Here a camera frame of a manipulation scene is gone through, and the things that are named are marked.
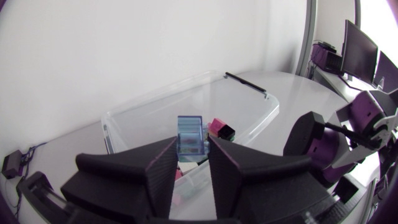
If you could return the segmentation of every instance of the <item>power adapter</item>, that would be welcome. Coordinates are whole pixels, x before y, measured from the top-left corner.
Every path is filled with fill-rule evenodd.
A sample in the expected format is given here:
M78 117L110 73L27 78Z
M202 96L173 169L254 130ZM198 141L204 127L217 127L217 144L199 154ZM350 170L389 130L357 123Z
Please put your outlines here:
M12 179L15 176L22 176L23 166L21 166L22 153L16 150L4 158L1 173L7 178Z

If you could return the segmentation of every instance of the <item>computer monitor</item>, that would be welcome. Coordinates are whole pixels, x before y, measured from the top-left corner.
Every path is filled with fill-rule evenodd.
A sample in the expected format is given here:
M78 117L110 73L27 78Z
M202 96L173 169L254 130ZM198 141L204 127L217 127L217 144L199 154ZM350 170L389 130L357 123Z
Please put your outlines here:
M384 78L382 87L384 92L389 93L398 88L398 68L385 53L380 51L379 63L377 64L373 85L378 86L382 78Z
M341 70L372 84L377 61L377 45L359 27L346 20Z

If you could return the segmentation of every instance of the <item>clear plastic bin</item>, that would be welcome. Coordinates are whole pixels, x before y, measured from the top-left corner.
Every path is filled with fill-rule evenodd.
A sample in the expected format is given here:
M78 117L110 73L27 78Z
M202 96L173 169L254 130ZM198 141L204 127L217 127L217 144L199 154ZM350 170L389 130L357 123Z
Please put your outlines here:
M177 135L178 115L219 118L232 127L234 142L252 140L279 113L278 100L247 85L209 71L155 90L102 117L109 153L121 152ZM209 163L175 182L171 219L215 219Z

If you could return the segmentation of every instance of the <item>white table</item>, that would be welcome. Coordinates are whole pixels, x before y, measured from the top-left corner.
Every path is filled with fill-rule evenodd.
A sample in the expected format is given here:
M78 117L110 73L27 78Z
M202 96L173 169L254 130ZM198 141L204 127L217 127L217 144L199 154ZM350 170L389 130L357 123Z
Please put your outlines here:
M269 154L282 155L290 130L301 115L314 111L322 114L324 119L328 120L335 110L346 104L344 99L324 86L293 74L250 72L241 74L240 77L265 88L279 100L279 115L252 144L252 148ZM75 156L82 152L106 154L100 122L61 136L38 148L30 164L29 173L33 174L38 170L43 172L49 179L54 191L62 195L60 187L78 170L75 164ZM370 178L371 174L376 171L367 170L367 172L369 174L367 177ZM2 176L0 181L3 196L9 197L9 200L15 205L17 201L15 186L18 179L9 181L7 195L5 195L4 180L5 178ZM354 218L358 219L360 214L361 212L354 214ZM21 223L44 223L43 219L24 198L22 199L19 220Z
M322 85L328 87L335 93L339 94L347 102L351 102L355 99L355 96L360 93L359 90L350 88L343 80L341 80L338 75L325 72L319 67L317 67L313 74L314 81L321 83ZM353 81L347 81L351 86L359 88L361 90L374 90L373 86L353 78Z

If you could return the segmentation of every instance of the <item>white wall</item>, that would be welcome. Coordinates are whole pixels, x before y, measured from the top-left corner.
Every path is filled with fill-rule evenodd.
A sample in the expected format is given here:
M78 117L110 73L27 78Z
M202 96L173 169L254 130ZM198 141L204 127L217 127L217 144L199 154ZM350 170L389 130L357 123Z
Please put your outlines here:
M305 6L8 0L0 13L0 158L206 70L293 72Z
M386 0L361 0L361 30L398 66L398 25Z
M314 40L328 42L341 54L346 19L355 23L354 0L318 0Z

